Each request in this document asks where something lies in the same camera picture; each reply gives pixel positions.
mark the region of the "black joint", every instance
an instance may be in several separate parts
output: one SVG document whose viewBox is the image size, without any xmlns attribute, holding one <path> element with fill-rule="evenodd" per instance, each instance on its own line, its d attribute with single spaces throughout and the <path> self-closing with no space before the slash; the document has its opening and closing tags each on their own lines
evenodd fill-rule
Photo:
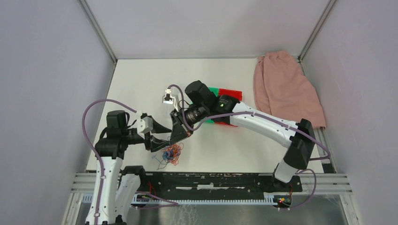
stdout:
<svg viewBox="0 0 398 225">
<path fill-rule="evenodd" d="M 216 106 L 212 109 L 212 112 L 215 114 L 226 114 L 231 113 L 234 109 L 235 105 L 239 103 L 239 100 L 228 96 L 228 95 L 221 95 L 218 99 Z M 226 124 L 230 124 L 230 117 L 221 117 L 212 119 L 214 122 L 224 122 Z"/>
<path fill-rule="evenodd" d="M 286 189 L 287 187 L 290 186 L 290 184 L 283 183 L 282 181 L 275 178 L 274 174 L 271 177 L 271 184 L 276 190 Z"/>
<path fill-rule="evenodd" d="M 310 121 L 301 119 L 298 123 L 298 130 L 315 139 L 314 129 Z M 291 136 L 289 140 L 291 140 L 291 144 L 283 160 L 286 164 L 298 170 L 306 169 L 315 143 L 298 132 Z"/>
<path fill-rule="evenodd" d="M 112 157 L 112 159 L 124 159 L 124 152 L 127 150 L 127 143 L 122 138 L 102 138 L 95 144 L 101 157 Z"/>
<path fill-rule="evenodd" d="M 107 114 L 107 138 L 120 138 L 127 135 L 127 118 L 123 110 L 115 110 Z"/>
<path fill-rule="evenodd" d="M 116 216 L 116 220 L 115 220 L 115 222 L 116 222 L 116 224 L 123 223 L 122 216 L 121 216 L 121 215 L 117 215 L 117 216 Z"/>
<path fill-rule="evenodd" d="M 141 165 L 128 165 L 122 171 L 120 171 L 120 173 L 122 174 L 122 176 L 126 174 L 134 174 L 139 176 L 139 179 L 141 181 L 140 188 L 146 184 L 145 169 Z"/>
</svg>

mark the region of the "metal floor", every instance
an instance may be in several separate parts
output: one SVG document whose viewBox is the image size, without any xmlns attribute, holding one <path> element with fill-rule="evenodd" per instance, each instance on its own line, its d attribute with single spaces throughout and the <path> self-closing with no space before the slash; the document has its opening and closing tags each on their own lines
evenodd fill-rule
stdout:
<svg viewBox="0 0 398 225">
<path fill-rule="evenodd" d="M 307 196 L 293 196 L 293 205 Z M 76 225 L 83 225 L 90 203 L 83 203 Z M 338 195 L 316 195 L 303 208 L 278 212 L 269 205 L 181 205 L 130 209 L 127 225 L 347 225 Z"/>
</svg>

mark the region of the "cable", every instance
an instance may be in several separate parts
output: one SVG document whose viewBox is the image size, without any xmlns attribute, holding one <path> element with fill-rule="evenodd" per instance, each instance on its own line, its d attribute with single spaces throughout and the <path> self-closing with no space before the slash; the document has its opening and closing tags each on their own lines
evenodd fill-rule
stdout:
<svg viewBox="0 0 398 225">
<path fill-rule="evenodd" d="M 157 205 L 157 206 L 153 206 L 153 207 L 142 207 L 142 208 L 135 207 L 135 208 L 138 209 L 138 210 L 151 210 L 151 209 L 158 209 L 158 208 L 164 208 L 164 207 L 174 207 L 174 206 L 178 206 L 178 203 L 176 203 L 176 202 L 173 202 L 173 201 L 170 201 L 170 200 L 167 200 L 167 199 L 164 199 L 164 198 L 160 198 L 160 197 L 155 196 L 155 195 L 152 195 L 152 194 L 150 194 L 150 193 L 148 193 L 148 192 L 137 191 L 136 194 L 148 195 L 148 196 L 150 196 L 150 197 L 152 197 L 152 198 L 155 198 L 155 199 L 157 199 L 157 200 L 170 203 L 170 205 Z"/>
<path fill-rule="evenodd" d="M 156 195 L 156 190 L 155 190 L 155 188 L 152 186 L 151 182 L 148 182 L 148 184 L 149 184 L 149 193 L 152 194 L 152 190 L 153 190 L 154 195 Z"/>
<path fill-rule="evenodd" d="M 127 126 L 127 128 L 132 127 L 136 122 L 137 122 L 137 120 L 134 120 L 133 123 L 130 126 Z"/>
<path fill-rule="evenodd" d="M 293 186 L 290 184 L 290 192 L 289 192 L 289 197 L 291 196 L 291 194 L 293 194 Z"/>
<path fill-rule="evenodd" d="M 188 109 L 188 108 L 182 108 L 182 107 L 180 106 L 180 102 L 182 102 L 182 100 L 180 100 L 180 101 L 178 102 L 178 107 L 180 107 L 180 109 Z"/>
<path fill-rule="evenodd" d="M 182 108 L 184 108 L 184 94 L 183 94 L 183 91 L 182 91 L 181 88 L 180 88 L 178 85 L 176 85 L 176 84 L 171 84 L 171 85 L 169 85 L 168 88 L 170 89 L 170 88 L 172 88 L 172 87 L 175 87 L 175 88 L 177 88 L 177 89 L 180 91 L 180 93 L 181 93 L 181 101 L 182 101 Z M 192 128 L 192 127 L 189 126 L 188 123 L 187 123 L 187 120 L 186 120 L 186 118 L 185 118 L 185 113 L 184 113 L 184 112 L 182 113 L 184 125 L 185 125 L 189 130 L 191 130 L 191 131 L 195 131 L 195 130 L 199 129 L 199 127 L 202 126 L 202 124 L 203 124 L 206 120 L 215 119 L 215 118 L 219 118 L 219 117 L 226 117 L 226 116 L 243 115 L 243 114 L 253 115 L 253 112 L 250 112 L 250 111 L 243 111 L 243 112 L 234 112 L 234 113 L 232 112 L 232 113 L 226 113 L 226 114 L 208 116 L 208 117 L 205 117 L 204 119 L 202 119 L 202 121 L 198 124 L 197 127 Z M 261 118 L 263 118 L 263 119 L 269 120 L 269 121 L 274 122 L 274 123 L 276 123 L 276 124 L 278 124 L 278 125 L 280 125 L 280 126 L 282 126 L 282 127 L 284 127 L 284 128 L 290 129 L 290 130 L 292 130 L 292 131 L 295 131 L 295 132 L 297 132 L 297 133 L 303 135 L 304 137 L 308 138 L 309 140 L 311 140 L 312 142 L 314 142 L 315 144 L 317 144 L 319 147 L 321 147 L 321 148 L 327 153 L 327 156 L 318 157 L 318 158 L 311 158 L 310 161 L 322 160 L 322 159 L 330 158 L 331 153 L 330 153 L 329 149 L 326 148 L 326 146 L 324 146 L 322 143 L 320 143 L 319 141 L 317 141 L 315 138 L 313 138 L 313 137 L 311 137 L 310 135 L 308 135 L 307 133 L 305 133 L 305 132 L 303 132 L 303 131 L 301 131 L 301 130 L 299 130 L 299 129 L 297 129 L 297 128 L 290 127 L 290 126 L 288 126 L 287 124 L 284 124 L 284 123 L 282 123 L 282 122 L 280 122 L 280 121 L 277 121 L 277 120 L 275 120 L 275 119 L 273 119 L 273 118 L 271 118 L 271 117 L 268 117 L 268 116 L 266 116 L 266 115 L 263 115 L 263 114 L 255 113 L 254 116 L 258 116 L 258 117 L 261 117 Z"/>
<path fill-rule="evenodd" d="M 84 135 L 84 138 L 86 139 L 86 142 L 87 142 L 88 145 L 90 146 L 91 150 L 94 152 L 95 157 L 96 157 L 96 158 L 98 159 L 98 161 L 99 161 L 99 166 L 100 166 L 100 168 L 101 168 L 101 169 L 100 169 L 101 177 L 103 177 L 103 176 L 104 176 L 104 162 L 102 161 L 100 155 L 98 154 L 98 152 L 95 150 L 95 147 L 94 147 L 93 144 L 91 143 L 91 141 L 90 141 L 90 139 L 89 139 L 89 137 L 88 137 L 88 135 L 87 135 L 86 126 L 85 126 L 85 120 L 86 120 L 87 112 L 89 111 L 89 109 L 90 109 L 93 105 L 95 105 L 95 104 L 97 104 L 97 103 L 100 103 L 100 102 L 113 102 L 113 103 L 116 103 L 116 104 L 118 104 L 118 105 L 123 106 L 124 108 L 126 108 L 126 109 L 132 111 L 133 113 L 136 113 L 137 111 L 134 110 L 133 108 L 130 108 L 130 107 L 128 107 L 127 105 L 125 105 L 125 104 L 123 104 L 123 103 L 121 103 L 121 102 L 119 102 L 119 101 L 113 100 L 113 99 L 100 99 L 100 100 L 94 101 L 93 103 L 89 104 L 89 106 L 88 106 L 88 107 L 86 108 L 86 110 L 84 111 L 83 117 L 82 117 L 82 130 L 83 130 L 83 135 Z M 97 202 L 96 202 L 96 205 L 95 205 L 95 214 L 98 214 L 98 213 L 99 213 L 99 210 L 100 210 L 100 200 L 101 200 L 102 186 L 103 186 L 103 185 L 104 185 L 104 179 L 100 179 L 100 180 L 99 180 L 98 195 L 97 195 Z M 94 224 L 95 224 L 95 225 L 98 224 L 98 217 L 94 217 Z"/>
<path fill-rule="evenodd" d="M 101 132 L 101 134 L 99 135 L 99 138 L 102 139 L 104 138 L 105 134 L 107 133 L 107 128 L 104 128 Z"/>
<path fill-rule="evenodd" d="M 157 169 L 157 170 L 166 168 L 166 166 L 167 166 L 167 164 L 168 164 L 168 162 L 167 162 L 166 160 L 163 159 L 162 161 L 160 161 L 160 160 L 158 160 L 158 158 L 156 157 L 156 155 L 153 155 L 152 158 L 156 159 L 156 160 L 159 162 L 159 165 L 158 165 L 158 169 Z"/>
<path fill-rule="evenodd" d="M 177 165 L 178 158 L 180 157 L 181 150 L 183 148 L 184 148 L 183 143 L 172 144 L 172 145 L 162 149 L 162 152 L 163 152 L 162 157 L 167 163 L 172 163 L 173 165 Z"/>
<path fill-rule="evenodd" d="M 315 172 L 314 172 L 312 169 L 305 169 L 305 170 L 302 170 L 302 171 L 300 171 L 300 172 L 297 172 L 296 174 L 299 175 L 299 174 L 302 174 L 302 173 L 305 172 L 305 171 L 310 171 L 310 172 L 312 172 L 312 174 L 314 175 L 314 188 L 312 189 L 312 192 L 311 192 L 310 196 L 307 198 L 307 200 L 305 200 L 305 201 L 304 201 L 303 203 L 301 203 L 301 204 L 295 205 L 295 206 L 290 207 L 290 208 L 288 208 L 288 209 L 280 208 L 281 210 L 292 210 L 292 209 L 296 209 L 296 208 L 298 208 L 298 207 L 302 207 L 302 206 L 308 204 L 309 201 L 311 200 L 311 198 L 314 196 L 315 189 L 316 189 L 316 174 L 315 174 Z"/>
</svg>

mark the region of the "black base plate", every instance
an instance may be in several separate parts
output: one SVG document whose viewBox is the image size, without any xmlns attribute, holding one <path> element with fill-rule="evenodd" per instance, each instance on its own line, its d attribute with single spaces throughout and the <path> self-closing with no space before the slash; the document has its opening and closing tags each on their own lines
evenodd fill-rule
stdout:
<svg viewBox="0 0 398 225">
<path fill-rule="evenodd" d="M 146 186 L 139 190 L 149 191 L 151 183 L 158 197 L 173 200 L 262 200 L 264 192 L 303 191 L 299 176 L 283 187 L 274 187 L 271 178 L 272 174 L 264 173 L 146 172 Z M 202 189 L 198 185 L 213 188 Z"/>
</svg>

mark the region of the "green block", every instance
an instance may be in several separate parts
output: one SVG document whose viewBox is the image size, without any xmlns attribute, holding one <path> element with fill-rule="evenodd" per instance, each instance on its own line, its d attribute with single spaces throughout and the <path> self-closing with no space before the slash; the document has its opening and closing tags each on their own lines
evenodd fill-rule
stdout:
<svg viewBox="0 0 398 225">
<path fill-rule="evenodd" d="M 209 88 L 209 90 L 214 93 L 216 96 L 218 96 L 218 92 L 220 91 L 219 88 Z M 206 120 L 205 123 L 214 123 L 212 120 Z"/>
<path fill-rule="evenodd" d="M 218 96 L 218 92 L 220 91 L 219 88 L 209 88 L 209 90 L 214 93 L 216 96 Z"/>
</svg>

